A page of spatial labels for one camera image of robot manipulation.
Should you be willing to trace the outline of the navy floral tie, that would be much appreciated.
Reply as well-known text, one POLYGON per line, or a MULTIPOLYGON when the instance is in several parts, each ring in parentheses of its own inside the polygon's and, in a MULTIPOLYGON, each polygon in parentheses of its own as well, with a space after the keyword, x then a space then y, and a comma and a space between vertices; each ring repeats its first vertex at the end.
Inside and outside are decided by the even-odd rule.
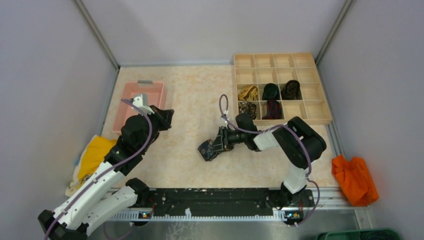
POLYGON ((207 139, 197 148, 197 151, 206 162, 211 162, 222 153, 221 151, 213 151, 213 143, 213 140, 207 139))

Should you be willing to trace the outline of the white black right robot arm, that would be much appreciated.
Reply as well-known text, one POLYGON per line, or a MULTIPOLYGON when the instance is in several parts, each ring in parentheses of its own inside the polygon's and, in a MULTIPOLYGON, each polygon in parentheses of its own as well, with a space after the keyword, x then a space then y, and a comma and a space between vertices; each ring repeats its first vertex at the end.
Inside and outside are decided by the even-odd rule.
POLYGON ((219 127, 214 140, 208 139, 197 148, 202 158, 210 162, 218 155, 233 150, 237 144, 245 144, 254 152, 280 147, 290 165, 276 199, 282 206, 295 206, 306 188, 313 161, 319 159, 327 149, 325 140, 298 116, 285 125, 262 131, 257 129, 247 113, 239 114, 235 120, 237 126, 234 129, 219 127))

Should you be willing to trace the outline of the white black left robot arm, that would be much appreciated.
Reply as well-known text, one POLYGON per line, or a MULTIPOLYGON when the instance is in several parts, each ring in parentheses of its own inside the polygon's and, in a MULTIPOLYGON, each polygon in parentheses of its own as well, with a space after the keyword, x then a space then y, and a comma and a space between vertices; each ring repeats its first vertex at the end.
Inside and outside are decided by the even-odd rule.
POLYGON ((43 210, 38 221, 46 240, 86 240, 98 227, 120 211, 144 207, 149 203, 149 188, 138 178, 111 196, 103 196, 123 180, 143 159, 161 131, 172 127, 173 109, 154 105, 129 117, 116 144, 105 155, 95 173, 68 200, 54 210, 43 210))

